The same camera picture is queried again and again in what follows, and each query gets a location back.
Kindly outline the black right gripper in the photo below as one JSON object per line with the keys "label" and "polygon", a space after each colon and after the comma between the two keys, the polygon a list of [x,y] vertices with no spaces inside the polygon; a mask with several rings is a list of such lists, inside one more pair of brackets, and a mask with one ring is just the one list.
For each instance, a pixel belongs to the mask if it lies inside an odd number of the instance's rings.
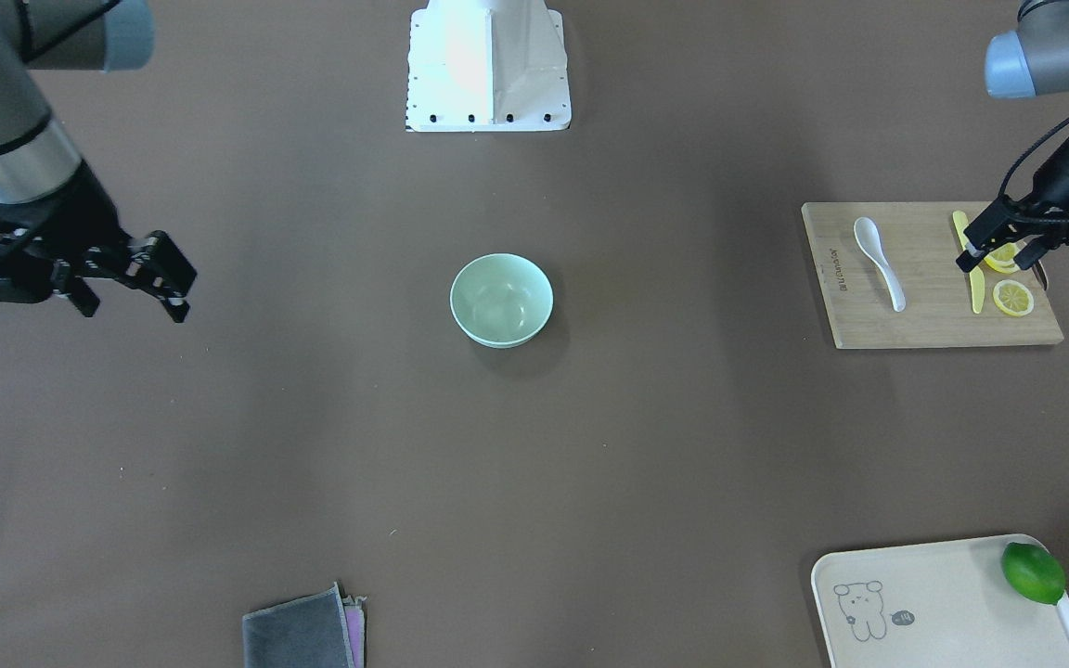
{"label": "black right gripper", "polygon": [[135,238],[123,231],[113,199],[88,161],[55,193],[34,201],[0,203],[0,302],[67,301],[93,317],[100,297],[86,283],[90,263],[122,267],[122,283],[160,302],[174,323],[190,312],[187,295],[197,270],[164,231]]}

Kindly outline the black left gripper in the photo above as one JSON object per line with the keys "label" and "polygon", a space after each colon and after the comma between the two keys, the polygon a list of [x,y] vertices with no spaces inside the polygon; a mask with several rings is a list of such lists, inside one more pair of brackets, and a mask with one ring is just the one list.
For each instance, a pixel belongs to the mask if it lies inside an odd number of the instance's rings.
{"label": "black left gripper", "polygon": [[1014,254],[1014,265],[1021,270],[1069,244],[1069,136],[1036,170],[1031,195],[1018,201],[998,196],[964,227],[962,251],[955,264],[960,271],[972,271],[985,257],[1026,238],[1032,239]]}

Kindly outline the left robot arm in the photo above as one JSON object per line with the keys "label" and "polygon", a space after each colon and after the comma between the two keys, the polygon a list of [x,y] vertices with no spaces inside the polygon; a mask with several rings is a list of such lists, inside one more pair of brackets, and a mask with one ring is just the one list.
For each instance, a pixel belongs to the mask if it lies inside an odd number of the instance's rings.
{"label": "left robot arm", "polygon": [[[985,88],[998,100],[1069,92],[1069,1],[1023,1],[1014,30],[996,35],[985,51]],[[964,229],[961,271],[976,269],[1006,244],[1019,242],[1019,269],[1069,246],[1069,135],[1032,178],[1022,198],[998,186],[992,203]]]}

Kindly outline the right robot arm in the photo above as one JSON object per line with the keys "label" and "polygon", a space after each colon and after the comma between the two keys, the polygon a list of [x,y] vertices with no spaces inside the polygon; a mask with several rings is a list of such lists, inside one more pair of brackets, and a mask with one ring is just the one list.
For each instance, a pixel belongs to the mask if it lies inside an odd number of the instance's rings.
{"label": "right robot arm", "polygon": [[137,71],[154,49],[145,1],[0,1],[0,302],[59,297],[86,317],[89,280],[146,293],[189,314],[197,271],[162,231],[128,234],[71,140],[35,71]]}

